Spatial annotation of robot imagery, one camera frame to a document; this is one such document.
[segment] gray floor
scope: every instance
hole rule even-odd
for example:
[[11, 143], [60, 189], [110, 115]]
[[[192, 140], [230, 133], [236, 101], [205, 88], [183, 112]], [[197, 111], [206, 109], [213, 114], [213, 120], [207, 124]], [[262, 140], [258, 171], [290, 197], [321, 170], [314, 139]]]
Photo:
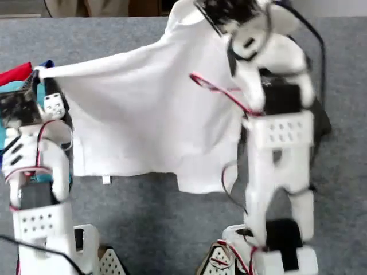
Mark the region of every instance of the gray floor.
[[[312, 181], [315, 238], [320, 275], [367, 273], [367, 18], [313, 20], [324, 36], [329, 56], [327, 111], [334, 133], [323, 143]], [[49, 58], [57, 65], [124, 52], [156, 41], [165, 18], [30, 19], [0, 21], [0, 71], [26, 61]], [[299, 42], [317, 60], [315, 39]], [[243, 197], [247, 181], [242, 158], [234, 195]], [[0, 233], [12, 234], [7, 187], [0, 184]], [[75, 223], [92, 223], [101, 240], [114, 245], [132, 275], [188, 275], [211, 242], [228, 225], [241, 223], [241, 210], [222, 194], [178, 192], [174, 175], [150, 174], [115, 179], [76, 179], [72, 192]], [[289, 215], [282, 194], [269, 217]], [[0, 270], [14, 274], [15, 248], [0, 245]]]

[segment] white robot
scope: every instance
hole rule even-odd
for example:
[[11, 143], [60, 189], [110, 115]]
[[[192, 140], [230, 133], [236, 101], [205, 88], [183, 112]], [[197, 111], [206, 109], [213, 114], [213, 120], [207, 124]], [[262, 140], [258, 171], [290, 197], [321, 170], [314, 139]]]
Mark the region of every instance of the white robot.
[[[307, 245], [314, 234], [314, 117], [307, 109], [315, 92], [307, 57], [288, 36], [304, 19], [281, 1], [198, 0], [196, 6], [228, 39], [231, 74], [245, 97], [249, 165], [245, 224], [224, 230], [196, 274], [317, 275], [316, 253]], [[279, 189], [289, 195], [293, 219], [267, 221]]]
[[0, 95], [6, 128], [2, 172], [20, 242], [17, 275], [126, 275], [113, 249], [100, 250], [96, 227], [74, 226], [65, 152], [72, 147], [68, 105], [54, 80], [44, 83], [44, 109], [35, 101], [35, 81]]

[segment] white plastic bracket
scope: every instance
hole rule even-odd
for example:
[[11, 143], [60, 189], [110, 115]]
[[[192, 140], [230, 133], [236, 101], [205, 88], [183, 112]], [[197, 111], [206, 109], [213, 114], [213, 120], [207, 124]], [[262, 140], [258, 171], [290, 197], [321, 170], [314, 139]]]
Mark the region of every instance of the white plastic bracket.
[[99, 261], [100, 275], [126, 275], [119, 258], [113, 249], [107, 249]]
[[111, 176], [102, 176], [102, 183], [103, 184], [111, 184], [112, 183], [112, 177]]

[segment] white cloth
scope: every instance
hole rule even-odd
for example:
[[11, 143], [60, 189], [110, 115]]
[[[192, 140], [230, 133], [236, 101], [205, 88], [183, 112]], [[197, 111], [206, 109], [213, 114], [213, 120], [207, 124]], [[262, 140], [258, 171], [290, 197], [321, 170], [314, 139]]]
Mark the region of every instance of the white cloth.
[[[237, 159], [241, 111], [190, 78], [233, 87], [225, 43], [178, 1], [161, 39], [127, 53], [45, 69], [64, 90], [75, 127], [76, 176], [173, 172], [188, 193], [222, 192], [222, 168]], [[228, 188], [237, 167], [226, 173]]]

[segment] cable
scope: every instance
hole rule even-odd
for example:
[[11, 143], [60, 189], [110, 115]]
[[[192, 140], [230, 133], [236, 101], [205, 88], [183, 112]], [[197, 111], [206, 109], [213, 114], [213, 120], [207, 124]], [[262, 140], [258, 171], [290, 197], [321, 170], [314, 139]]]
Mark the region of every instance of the cable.
[[219, 239], [217, 241], [217, 243], [220, 244], [220, 245], [229, 247], [231, 249], [231, 251], [234, 253], [234, 255], [236, 256], [237, 260], [240, 262], [240, 264], [241, 264], [242, 268], [245, 270], [246, 274], [250, 274], [249, 269], [245, 265], [240, 253], [235, 249], [234, 246], [230, 245], [229, 243], [227, 243], [227, 241], [224, 241], [222, 239]]
[[45, 131], [45, 127], [48, 124], [52, 123], [52, 122], [55, 122], [55, 120], [49, 120], [49, 121], [45, 122], [42, 125], [42, 127], [41, 127], [41, 129], [40, 129], [40, 131], [38, 133], [38, 136], [37, 136], [37, 152], [36, 152], [36, 167], [39, 167], [41, 165], [40, 142], [42, 140], [42, 135], [43, 135], [43, 133]]
[[73, 129], [71, 127], [69, 127], [70, 129], [70, 137], [71, 137], [71, 141], [70, 141], [70, 145], [68, 148], [64, 149], [65, 152], [69, 151], [71, 148], [73, 148]]
[[280, 6], [292, 13], [319, 41], [321, 49], [321, 80], [320, 80], [320, 103], [325, 107], [326, 103], [326, 47], [325, 42], [318, 31], [297, 10], [280, 1], [273, 1], [274, 5]]
[[225, 183], [224, 183], [224, 176], [225, 176], [225, 172], [226, 170], [230, 167], [230, 166], [233, 166], [233, 165], [236, 165], [237, 164], [237, 161], [234, 160], [232, 162], [229, 162], [227, 163], [223, 169], [222, 169], [222, 174], [221, 174], [221, 183], [222, 183], [222, 188], [224, 190], [224, 192], [226, 193], [226, 195], [228, 196], [228, 198], [237, 206], [241, 207], [241, 209], [244, 210], [244, 212], [246, 213], [246, 215], [248, 215], [247, 213], [247, 209], [244, 205], [242, 205], [240, 202], [238, 202], [237, 200], [234, 199], [233, 196], [231, 196], [231, 194], [228, 192], [227, 188], [225, 188]]
[[36, 245], [31, 245], [31, 244], [26, 243], [26, 242], [17, 241], [16, 239], [14, 239], [12, 237], [9, 237], [9, 236], [6, 236], [6, 235], [0, 235], [0, 239], [2, 239], [3, 241], [6, 241], [6, 242], [10, 242], [13, 245], [24, 246], [26, 248], [32, 248], [34, 250], [38, 250], [38, 251], [47, 252], [47, 253], [62, 256], [69, 262], [69, 264], [74, 268], [74, 270], [76, 271], [76, 273], [78, 275], [92, 275], [92, 273], [86, 274], [83, 271], [81, 271], [81, 269], [78, 267], [78, 265], [69, 256], [67, 256], [65, 253], [62, 253], [62, 252], [59, 252], [59, 251], [56, 251], [56, 250], [52, 250], [52, 249], [47, 249], [47, 248], [40, 247], [40, 246], [36, 246]]
[[25, 174], [30, 173], [30, 172], [35, 172], [35, 173], [42, 172], [42, 173], [46, 173], [48, 175], [52, 175], [52, 170], [48, 169], [48, 168], [45, 168], [45, 167], [40, 167], [40, 166], [23, 167], [23, 168], [15, 169], [11, 173], [9, 173], [9, 175], [7, 175], [5, 177], [5, 183], [8, 183], [11, 176], [13, 176], [16, 173], [20, 173], [20, 172], [23, 172]]
[[255, 275], [255, 269], [253, 267], [253, 255], [254, 253], [257, 251], [257, 248], [256, 247], [253, 247], [252, 250], [251, 250], [251, 255], [250, 255], [250, 264], [249, 264], [249, 271], [250, 271], [250, 274], [249, 275]]
[[46, 8], [46, 10], [47, 10], [48, 15], [49, 15], [51, 18], [53, 18], [53, 17], [52, 17], [52, 15], [51, 15], [51, 12], [50, 12], [50, 10], [49, 10], [49, 8], [48, 8], [48, 6], [47, 6], [46, 0], [44, 0], [44, 4], [45, 4], [45, 8]]

